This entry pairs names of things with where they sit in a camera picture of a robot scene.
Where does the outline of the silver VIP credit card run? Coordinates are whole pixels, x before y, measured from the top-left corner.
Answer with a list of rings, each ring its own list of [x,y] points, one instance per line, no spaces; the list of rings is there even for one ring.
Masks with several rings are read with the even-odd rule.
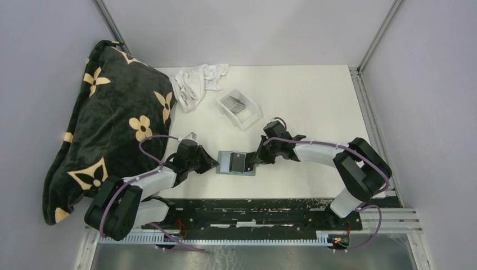
[[[219,165],[217,167],[217,174],[230,174],[230,160],[231,152],[220,151],[218,155]]]

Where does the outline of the green leather card holder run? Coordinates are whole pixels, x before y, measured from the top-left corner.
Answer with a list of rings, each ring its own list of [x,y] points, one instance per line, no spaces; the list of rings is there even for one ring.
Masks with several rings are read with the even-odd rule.
[[[255,152],[218,152],[219,165],[216,168],[217,174],[234,176],[255,176],[255,163],[253,160]]]

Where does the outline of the clear plastic card box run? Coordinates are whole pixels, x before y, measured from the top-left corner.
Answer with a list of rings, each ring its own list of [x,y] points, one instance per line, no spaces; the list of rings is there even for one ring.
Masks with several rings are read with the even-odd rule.
[[[216,102],[219,111],[241,131],[247,130],[263,117],[258,104],[237,88],[221,95]]]

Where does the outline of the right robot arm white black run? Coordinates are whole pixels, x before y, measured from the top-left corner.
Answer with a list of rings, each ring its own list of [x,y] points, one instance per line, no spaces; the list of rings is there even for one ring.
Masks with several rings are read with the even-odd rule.
[[[390,166],[363,138],[339,144],[313,140],[305,135],[293,137],[281,118],[274,118],[263,130],[265,134],[256,151],[232,155],[242,163],[238,166],[239,172],[250,172],[257,165],[274,164],[277,157],[335,168],[345,187],[325,214],[325,223],[333,230],[344,226],[352,211],[390,186]]]

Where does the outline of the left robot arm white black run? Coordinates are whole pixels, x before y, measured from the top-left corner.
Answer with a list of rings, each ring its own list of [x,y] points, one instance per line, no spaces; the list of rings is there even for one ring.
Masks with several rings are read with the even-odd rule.
[[[184,182],[191,172],[203,174],[219,165],[218,161],[192,139],[184,139],[164,164],[132,177],[106,178],[89,206],[84,221],[102,237],[124,239],[134,227],[157,222],[172,228],[177,213],[157,194]]]

